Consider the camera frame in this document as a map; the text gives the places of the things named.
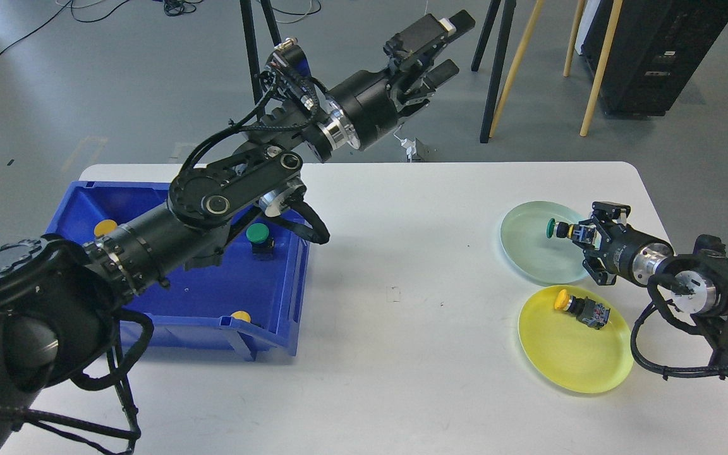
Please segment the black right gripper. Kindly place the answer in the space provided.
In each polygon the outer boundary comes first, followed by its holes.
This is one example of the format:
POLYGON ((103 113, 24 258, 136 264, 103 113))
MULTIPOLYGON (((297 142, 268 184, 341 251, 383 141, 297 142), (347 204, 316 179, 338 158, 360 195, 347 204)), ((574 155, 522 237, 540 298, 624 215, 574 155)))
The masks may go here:
POLYGON ((579 222, 596 232, 593 243, 583 244, 583 267, 599 286, 613 286, 621 277, 644 288, 660 264, 675 255, 667 241, 628 224, 630 205, 593 202, 591 211, 589 219, 579 222))

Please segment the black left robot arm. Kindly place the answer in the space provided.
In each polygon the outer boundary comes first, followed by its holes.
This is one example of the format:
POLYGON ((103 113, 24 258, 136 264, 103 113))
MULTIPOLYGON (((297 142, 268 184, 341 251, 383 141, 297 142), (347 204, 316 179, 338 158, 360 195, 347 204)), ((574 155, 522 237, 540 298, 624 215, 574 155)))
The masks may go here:
POLYGON ((153 284, 167 288, 180 267, 219 265, 261 216, 326 244, 295 148, 309 144, 324 163, 340 147, 364 150, 392 133, 457 74, 454 61, 435 60, 475 25, 464 9, 426 14, 384 44, 384 69, 332 89, 286 38, 258 76, 254 109, 193 149, 160 205, 83 245, 46 234, 1 246, 0 449, 29 424, 100 453, 73 429, 124 439, 133 453, 141 432, 128 375, 154 324, 128 303, 153 284))

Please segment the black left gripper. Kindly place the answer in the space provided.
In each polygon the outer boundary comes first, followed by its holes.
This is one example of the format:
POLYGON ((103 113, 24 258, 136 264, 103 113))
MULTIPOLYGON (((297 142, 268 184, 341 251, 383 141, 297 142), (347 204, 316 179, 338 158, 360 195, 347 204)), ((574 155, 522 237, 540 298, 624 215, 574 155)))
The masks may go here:
POLYGON ((387 67, 358 70, 327 95, 355 130, 351 146, 365 150, 426 106, 459 74, 453 60, 430 68, 439 52, 476 26, 465 9, 448 18, 426 14, 384 44, 387 67))

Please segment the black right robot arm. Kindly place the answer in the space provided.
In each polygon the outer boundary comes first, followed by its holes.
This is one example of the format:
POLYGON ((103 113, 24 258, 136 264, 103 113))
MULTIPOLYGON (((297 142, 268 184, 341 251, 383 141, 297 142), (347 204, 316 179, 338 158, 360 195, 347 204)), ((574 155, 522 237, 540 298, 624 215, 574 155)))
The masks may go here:
POLYGON ((645 288, 649 305, 631 330, 633 359, 664 379, 728 379, 728 257, 719 237, 700 235, 694 250, 678 254, 668 241, 636 230, 629 205, 594 202, 590 217, 550 222, 548 235, 565 238, 583 251, 583 267, 601 286, 618 277, 645 288), (707 365, 671 367, 648 360, 638 348, 638 333, 658 313, 680 331, 704 337, 712 349, 707 365))

